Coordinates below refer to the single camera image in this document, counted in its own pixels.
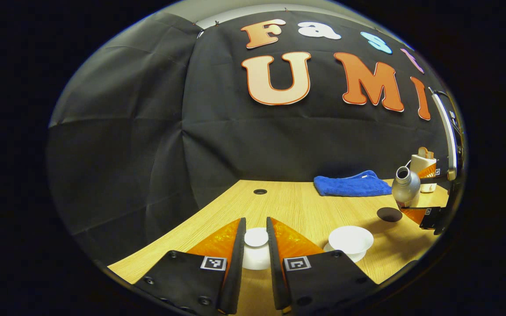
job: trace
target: wall letter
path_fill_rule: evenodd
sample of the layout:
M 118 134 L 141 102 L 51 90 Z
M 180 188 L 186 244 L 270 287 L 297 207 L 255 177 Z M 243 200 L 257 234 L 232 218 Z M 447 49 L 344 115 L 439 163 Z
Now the wall letter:
M 382 52 L 385 52 L 387 54 L 391 54 L 392 50 L 391 48 L 386 45 L 386 42 L 384 42 L 381 38 L 379 38 L 376 35 L 372 35 L 367 32 L 360 32 L 360 35 L 362 35 L 364 38 L 368 40 L 368 43 L 374 46 L 377 50 L 381 50 Z
M 383 90 L 382 105 L 384 108 L 403 112 L 394 68 L 383 62 L 377 62 L 374 74 L 372 74 L 363 62 L 353 54 L 335 53 L 334 56 L 343 62 L 347 78 L 347 93 L 343 94 L 343 101 L 348 104 L 366 104 L 366 97 L 360 89 L 360 85 L 362 85 L 372 104 L 378 105 Z
M 411 81 L 417 89 L 417 96 L 419 97 L 419 117 L 423 120 L 430 120 L 430 113 L 428 112 L 427 95 L 425 94 L 425 86 L 423 82 L 415 77 L 410 77 Z
M 309 37 L 325 37 L 331 40 L 339 40 L 341 36 L 333 31 L 332 28 L 325 24 L 317 22 L 301 22 L 298 23 L 300 28 L 298 32 L 303 36 Z
M 419 71 L 420 71 L 422 74 L 424 74 L 424 73 L 425 73 L 425 72 L 424 72 L 424 70 L 423 70 L 423 68 L 421 68 L 421 67 L 417 64 L 417 62 L 416 62 L 416 60 L 415 60 L 415 57 L 411 56 L 411 55 L 407 52 L 407 50 L 405 50 L 404 48 L 400 48 L 400 50 L 401 50 L 402 52 L 404 52 L 404 53 L 407 55 L 407 57 L 409 58 L 409 60 L 411 60 L 411 62 L 413 62 L 413 66 L 416 66 L 416 67 L 417 67 L 417 69 L 419 69 Z
M 310 91 L 310 76 L 307 72 L 307 52 L 283 54 L 282 59 L 290 63 L 293 83 L 290 88 L 276 90 L 271 85 L 269 64 L 275 60 L 272 56 L 258 56 L 244 60 L 241 66 L 247 69 L 247 88 L 249 95 L 257 102 L 267 105 L 282 105 L 298 102 Z
M 243 26 L 241 30 L 247 32 L 249 36 L 249 43 L 247 43 L 245 47 L 255 48 L 276 42 L 278 38 L 269 36 L 269 33 L 275 35 L 281 34 L 282 30 L 279 25 L 284 24 L 286 24 L 286 22 L 276 18 L 275 20 Z

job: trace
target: white bowl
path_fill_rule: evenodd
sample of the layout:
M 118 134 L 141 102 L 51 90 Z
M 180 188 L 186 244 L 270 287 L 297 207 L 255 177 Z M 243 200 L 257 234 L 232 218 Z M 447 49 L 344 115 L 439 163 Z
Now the white bowl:
M 265 270 L 271 266 L 269 234 L 265 227 L 250 228 L 245 232 L 243 267 L 249 270 Z
M 353 262 L 357 262 L 373 243 L 374 236 L 368 230 L 358 226 L 342 226 L 329 234 L 329 243 L 323 250 L 342 250 Z

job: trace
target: black fabric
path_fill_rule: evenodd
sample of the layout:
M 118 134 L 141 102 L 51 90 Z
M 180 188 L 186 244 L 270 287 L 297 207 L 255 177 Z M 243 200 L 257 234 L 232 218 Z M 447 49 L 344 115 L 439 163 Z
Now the black fabric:
M 248 50 L 249 38 L 240 29 L 275 18 L 285 20 L 278 41 Z M 342 38 L 310 38 L 298 32 L 299 22 L 320 22 Z M 393 50 L 376 50 L 360 35 L 379 36 Z M 401 52 L 405 48 L 424 69 L 420 73 Z M 270 55 L 271 84 L 292 84 L 282 54 L 305 51 L 311 89 L 299 102 L 284 106 L 260 104 L 249 96 L 247 72 L 241 62 Z M 346 104 L 345 71 L 335 52 L 355 54 L 373 72 L 381 61 L 396 70 L 404 112 Z M 312 181 L 315 176 L 346 177 L 373 170 L 379 178 L 393 178 L 417 149 L 425 146 L 446 170 L 448 155 L 444 128 L 430 92 L 426 90 L 431 119 L 418 116 L 418 96 L 410 76 L 444 90 L 430 66 L 411 49 L 363 25 L 313 12 L 264 12 L 235 18 L 207 28 L 197 40 L 183 101 L 183 140 L 191 183 L 199 206 L 216 198 L 212 187 L 229 187 L 236 180 Z
M 58 100 L 47 148 L 52 194 L 70 232 L 105 265 L 198 210 L 181 103 L 200 31 L 152 14 L 97 50 Z

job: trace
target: black coaster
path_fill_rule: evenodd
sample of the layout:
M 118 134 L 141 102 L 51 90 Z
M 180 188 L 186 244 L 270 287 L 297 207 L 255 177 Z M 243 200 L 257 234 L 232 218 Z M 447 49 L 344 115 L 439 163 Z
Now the black coaster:
M 395 208 L 380 208 L 380 210 L 376 212 L 376 215 L 386 222 L 397 222 L 403 217 L 402 212 Z

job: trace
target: screw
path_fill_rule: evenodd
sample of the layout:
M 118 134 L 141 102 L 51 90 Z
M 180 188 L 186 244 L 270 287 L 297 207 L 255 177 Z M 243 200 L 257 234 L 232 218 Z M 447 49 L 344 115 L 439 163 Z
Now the screw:
M 199 296 L 199 303 L 208 306 L 212 304 L 212 300 L 207 296 Z
M 173 302 L 171 302 L 170 300 L 168 300 L 167 298 L 159 298 L 159 300 L 161 300 L 162 302 L 166 303 L 166 304 L 169 304 L 169 305 L 172 305 L 172 306 L 175 306 L 175 304 L 173 304 Z
M 153 282 L 153 279 L 148 276 L 144 277 L 144 281 L 146 281 L 147 284 L 154 284 L 155 283 L 155 282 Z
M 179 307 L 179 309 L 184 310 L 185 312 L 190 312 L 191 314 L 196 315 L 196 312 L 194 310 L 192 310 L 191 308 L 188 308 L 186 306 L 181 306 L 181 307 Z

